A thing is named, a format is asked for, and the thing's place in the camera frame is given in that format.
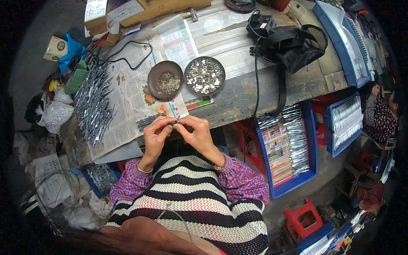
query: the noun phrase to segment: plastic stool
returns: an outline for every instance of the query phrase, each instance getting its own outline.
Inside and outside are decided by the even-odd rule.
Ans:
[[[323,226],[323,221],[312,202],[310,202],[308,197],[305,198],[305,201],[306,204],[295,211],[291,211],[289,207],[284,210],[284,213],[288,218],[286,227],[296,242],[299,242]],[[313,214],[316,222],[313,222],[310,213]],[[302,222],[299,222],[298,220],[300,216],[303,217]]]
[[[245,149],[245,137],[249,132],[249,129],[252,125],[252,118],[251,119],[246,119],[246,120],[241,120],[234,122],[234,125],[237,129],[238,137],[239,137],[239,144],[241,145],[241,153],[242,156],[244,156],[244,149]],[[249,138],[254,141],[255,143],[255,149],[257,153],[257,157],[249,153],[248,148],[246,149],[246,159],[251,162],[252,165],[254,165],[263,175],[267,176],[266,174],[266,166],[265,166],[265,160],[262,155],[262,147],[261,147],[261,142],[259,141],[258,134],[256,132],[256,127],[252,127],[251,132],[249,133],[248,140]]]

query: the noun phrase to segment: blue plastic crate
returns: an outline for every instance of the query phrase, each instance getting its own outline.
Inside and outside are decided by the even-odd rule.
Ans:
[[[112,163],[108,163],[109,166],[111,167],[111,172],[113,173],[113,176],[116,178],[116,181],[119,181],[120,177],[122,176],[122,173],[117,169],[116,164],[112,164]],[[105,198],[109,196],[109,192],[110,190],[101,192],[99,190],[99,188],[95,185],[95,183],[93,182],[93,180],[91,179],[91,177],[88,175],[88,171],[86,170],[86,168],[83,166],[80,168],[81,173],[83,174],[83,176],[85,177],[85,180],[88,182],[89,187],[93,190],[93,192],[95,193],[96,197],[98,197],[99,199]]]
[[[350,59],[350,56],[348,55],[348,52],[346,50],[346,46],[344,42],[342,41],[339,32],[337,31],[335,25],[333,22],[330,20],[330,18],[327,16],[326,12],[322,9],[320,6],[322,4],[321,1],[316,0],[316,5],[313,7],[313,12],[316,14],[317,18],[320,20],[322,23],[323,27],[325,28],[327,34],[329,35],[331,41],[333,42],[334,48],[337,51],[337,55],[339,56],[341,65],[343,67],[344,75],[346,77],[347,84],[349,86],[356,86],[357,88],[360,88],[367,82],[371,81],[371,74],[368,69],[367,62],[364,60],[364,66],[363,68],[366,69],[367,71],[367,76],[361,77],[359,79],[356,78],[356,74],[354,72],[354,68]],[[354,38],[357,39],[356,35],[354,34],[354,31],[352,30],[350,24],[347,22],[346,18],[343,18],[343,26],[353,34]],[[360,52],[364,58],[364,52],[361,49],[361,46],[359,43],[357,43]]]
[[[273,187],[273,184],[272,184],[271,169],[269,167],[269,161],[268,161],[268,156],[266,153],[266,148],[265,148],[265,145],[263,144],[262,133],[261,133],[261,130],[259,129],[258,123],[255,122],[258,139],[261,141],[262,155],[265,161],[266,172],[268,174],[268,180],[269,180],[269,189],[271,191],[272,198],[281,197],[285,195],[286,193],[294,190],[295,188],[310,181],[317,175],[317,172],[319,169],[318,159],[317,159],[317,138],[316,138],[315,118],[313,116],[312,105],[310,103],[310,100],[300,102],[299,104],[300,104],[300,108],[303,113],[303,120],[304,120],[304,124],[306,128],[306,138],[307,138],[308,150],[309,150],[310,170],[305,173],[299,174],[295,178],[288,180],[275,188]]]
[[[315,248],[316,250],[312,250],[308,252],[305,251],[303,254],[315,254],[315,252],[317,252],[317,250],[319,250],[322,246],[325,246],[325,245],[329,246],[330,244],[328,242],[331,239],[334,231],[335,231],[335,228],[333,227],[333,224],[331,222],[326,222],[323,226],[321,226],[315,232],[308,235],[305,239],[302,239],[299,241],[299,243],[297,244],[297,253],[302,254],[304,250],[314,245],[316,242],[322,240],[324,237],[327,238],[327,243],[321,243],[319,247]]]
[[[326,120],[326,137],[327,137],[327,147],[326,150],[332,155],[332,157],[337,156],[340,152],[342,152],[347,146],[349,146],[354,140],[357,139],[363,132],[363,129],[360,129],[355,133],[352,137],[350,137],[347,141],[345,141],[342,145],[340,145],[337,149],[335,149],[334,146],[334,122],[333,122],[333,108],[336,106],[344,103],[345,101],[355,97],[355,96],[360,96],[358,92],[352,94],[348,98],[345,98],[341,101],[338,101],[334,104],[331,104],[327,109],[324,111],[324,118]]]

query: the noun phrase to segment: black cable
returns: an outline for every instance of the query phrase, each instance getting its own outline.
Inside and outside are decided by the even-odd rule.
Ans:
[[[259,77],[258,77],[258,64],[257,64],[257,57],[258,57],[258,42],[261,38],[259,37],[258,40],[256,41],[256,46],[255,46],[255,77],[256,77],[256,88],[257,88],[257,97],[256,97],[256,105],[255,105],[255,111],[252,117],[252,124],[251,127],[249,128],[248,133],[246,134],[245,137],[245,143],[244,143],[244,163],[245,163],[245,158],[246,158],[246,141],[248,139],[248,135],[251,132],[255,121],[257,121],[256,118],[256,113],[258,111],[258,105],[259,105]]]
[[[134,42],[134,43],[137,43],[137,44],[148,45],[148,46],[150,47],[150,52],[146,55],[146,57],[144,57],[144,58],[139,62],[139,64],[138,64],[137,66],[132,67],[132,66],[130,65],[129,61],[128,61],[126,58],[120,58],[120,59],[118,59],[118,60],[109,60],[111,57],[113,57],[113,56],[117,55],[119,52],[121,52],[121,51],[125,48],[125,46],[128,45],[128,44],[131,43],[131,42]],[[125,45],[123,45],[123,47],[122,47],[120,50],[118,50],[118,51],[115,52],[114,54],[110,55],[110,56],[109,56],[107,59],[105,59],[105,60],[104,60],[104,59],[100,59],[100,58],[98,57],[99,52],[98,52],[98,54],[94,54],[93,51],[88,51],[88,50],[87,50],[86,52],[89,52],[89,53],[91,54],[91,56],[94,58],[94,60],[95,60],[97,63],[99,63],[99,62],[115,63],[115,62],[124,60],[124,61],[126,61],[126,63],[129,65],[129,68],[130,68],[131,70],[135,71],[135,70],[137,70],[137,69],[143,64],[143,62],[145,62],[145,60],[151,55],[151,53],[153,52],[153,46],[152,46],[150,43],[148,43],[148,42],[128,41],[127,43],[125,43]]]

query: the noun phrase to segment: workbench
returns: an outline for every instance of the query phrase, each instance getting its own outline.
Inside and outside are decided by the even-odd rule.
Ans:
[[[312,12],[315,3],[307,0],[297,0],[297,2],[302,4],[307,11],[305,15],[298,17],[298,19],[291,11],[289,13],[287,11],[279,12],[259,4],[257,4],[256,9],[259,9],[263,15],[272,15],[277,26],[295,25],[301,27],[300,21],[302,24],[312,24],[324,30],[322,24]],[[271,66],[258,70],[260,95],[258,115],[271,112],[277,108],[279,85],[276,69],[276,66]],[[346,87],[347,82],[339,57],[330,38],[328,38],[326,53],[318,60],[312,62],[309,69],[305,66],[295,74],[286,73],[286,105],[328,94]],[[214,103],[192,109],[189,113],[196,117],[207,119],[210,128],[220,127],[252,117],[257,100],[255,71],[226,80],[222,90],[215,94],[213,98]],[[70,121],[63,125],[61,133],[64,146],[69,158],[74,149],[77,156],[81,157],[79,165],[88,164],[92,162],[89,151],[87,151],[89,149],[84,140],[80,138],[81,132],[76,126],[74,118],[71,118]],[[139,145],[144,144],[143,136],[138,137],[136,140]],[[75,166],[75,162],[76,160],[72,160],[71,157],[70,163]]]

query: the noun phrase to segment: round tray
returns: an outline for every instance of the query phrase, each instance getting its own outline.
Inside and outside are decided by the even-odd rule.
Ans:
[[[221,71],[222,71],[222,75],[219,76],[218,80],[220,81],[220,87],[217,88],[214,92],[212,93],[208,93],[208,94],[204,94],[204,93],[200,93],[200,92],[196,92],[193,88],[191,88],[188,84],[186,84],[186,87],[188,88],[189,91],[191,91],[193,94],[199,95],[199,96],[209,96],[209,95],[214,95],[217,92],[219,92],[222,87],[224,86],[224,82],[225,82],[225,69],[222,66],[222,64],[216,60],[215,58],[212,57],[207,57],[207,56],[202,56],[202,57],[198,57],[193,59],[192,61],[190,61],[190,63],[187,65],[186,69],[184,70],[184,80],[187,81],[187,75],[190,73],[190,68],[191,65],[195,62],[195,61],[201,61],[201,60],[210,60],[216,64],[218,64],[218,66],[220,67]]]
[[[180,78],[180,87],[170,95],[167,95],[165,93],[161,95],[159,94],[159,91],[162,92],[159,86],[159,77],[165,72],[172,73],[173,75]],[[181,67],[176,62],[169,60],[157,63],[155,66],[152,67],[147,76],[147,87],[150,93],[152,93],[152,95],[157,99],[169,99],[174,97],[177,94],[177,92],[181,89],[182,84],[183,84],[183,71]]]

